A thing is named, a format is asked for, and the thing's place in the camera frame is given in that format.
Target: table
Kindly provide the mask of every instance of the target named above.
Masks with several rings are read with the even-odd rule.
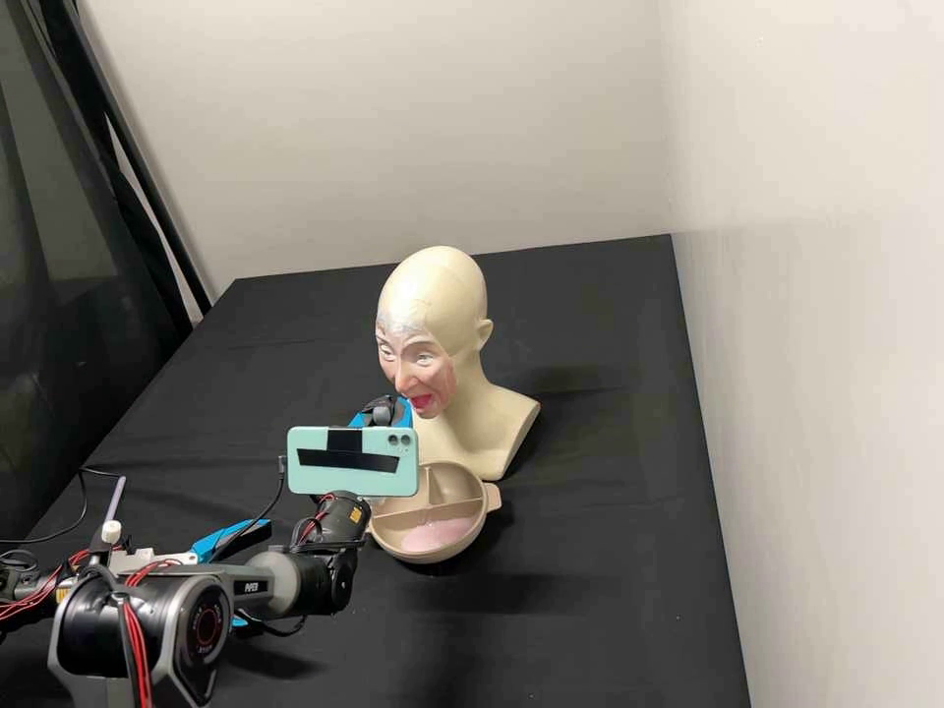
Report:
[[[214,705],[749,705],[671,237],[477,260],[496,324],[486,372],[542,403],[502,509],[441,565],[369,544],[345,612],[231,640]],[[373,341],[389,270],[226,290],[89,461],[128,475],[139,546],[184,551],[254,516],[290,426],[343,425],[389,392]],[[103,514],[110,481],[88,486],[88,518],[48,561]],[[36,531],[77,506],[73,483]],[[310,510],[283,494],[271,542]],[[5,705],[70,705],[45,669],[50,626],[0,646]]]

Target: smartphone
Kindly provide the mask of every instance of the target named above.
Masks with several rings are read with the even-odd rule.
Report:
[[[419,489],[412,428],[295,426],[286,449],[294,494],[345,490],[359,497],[412,497]]]

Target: red lips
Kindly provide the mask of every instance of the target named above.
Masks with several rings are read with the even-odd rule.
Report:
[[[426,408],[430,404],[430,401],[432,400],[433,400],[433,395],[431,393],[424,393],[421,396],[410,398],[410,403],[413,404],[414,408],[422,409],[422,408]]]

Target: mannequin nose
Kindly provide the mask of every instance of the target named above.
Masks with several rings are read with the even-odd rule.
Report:
[[[409,367],[403,366],[402,364],[397,367],[396,374],[393,377],[393,386],[398,392],[403,393],[415,381],[416,378],[410,372]]]

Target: mannequin head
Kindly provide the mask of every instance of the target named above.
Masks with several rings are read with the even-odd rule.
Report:
[[[378,358],[416,415],[435,418],[481,373],[487,311],[485,277],[458,249],[423,249],[390,274],[377,306]]]

